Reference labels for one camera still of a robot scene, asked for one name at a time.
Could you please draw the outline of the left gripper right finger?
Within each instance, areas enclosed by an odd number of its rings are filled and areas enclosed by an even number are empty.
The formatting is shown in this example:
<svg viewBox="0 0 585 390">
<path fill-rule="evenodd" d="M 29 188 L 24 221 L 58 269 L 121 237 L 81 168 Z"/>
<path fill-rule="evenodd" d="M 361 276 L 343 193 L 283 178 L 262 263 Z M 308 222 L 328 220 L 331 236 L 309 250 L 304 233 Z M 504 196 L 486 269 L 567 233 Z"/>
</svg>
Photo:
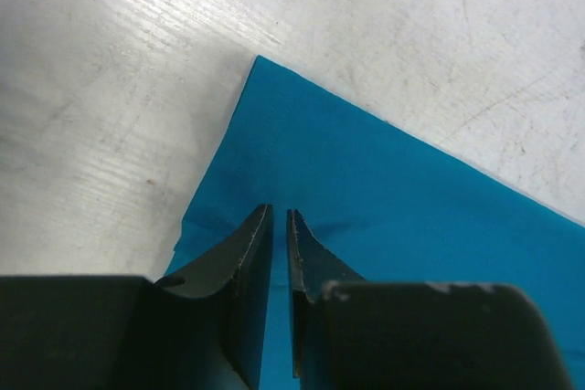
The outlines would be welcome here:
<svg viewBox="0 0 585 390">
<path fill-rule="evenodd" d="M 303 389 L 570 389 L 536 304 L 483 282 L 375 282 L 286 224 L 292 372 Z"/>
</svg>

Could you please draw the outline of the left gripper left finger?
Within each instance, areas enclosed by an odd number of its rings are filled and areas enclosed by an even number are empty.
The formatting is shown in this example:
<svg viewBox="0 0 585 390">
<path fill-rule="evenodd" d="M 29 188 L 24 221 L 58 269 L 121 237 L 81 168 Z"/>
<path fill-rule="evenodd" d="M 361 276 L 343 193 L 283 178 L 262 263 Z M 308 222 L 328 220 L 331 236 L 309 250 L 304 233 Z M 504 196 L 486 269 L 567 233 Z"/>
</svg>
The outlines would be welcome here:
<svg viewBox="0 0 585 390">
<path fill-rule="evenodd" d="M 4 389 L 256 389 L 273 210 L 157 281 L 4 276 Z"/>
</svg>

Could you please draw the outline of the teal blue t shirt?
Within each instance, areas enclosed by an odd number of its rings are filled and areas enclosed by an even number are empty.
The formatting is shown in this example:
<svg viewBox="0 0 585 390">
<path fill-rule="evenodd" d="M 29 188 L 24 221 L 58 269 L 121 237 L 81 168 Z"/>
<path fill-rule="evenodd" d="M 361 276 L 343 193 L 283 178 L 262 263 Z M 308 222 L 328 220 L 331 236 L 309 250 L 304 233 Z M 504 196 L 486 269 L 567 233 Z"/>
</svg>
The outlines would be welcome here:
<svg viewBox="0 0 585 390">
<path fill-rule="evenodd" d="M 285 221 L 369 279 L 506 282 L 544 312 L 584 386 L 584 229 L 466 163 L 256 58 L 181 222 L 170 269 L 274 211 L 264 389 L 295 389 Z"/>
</svg>

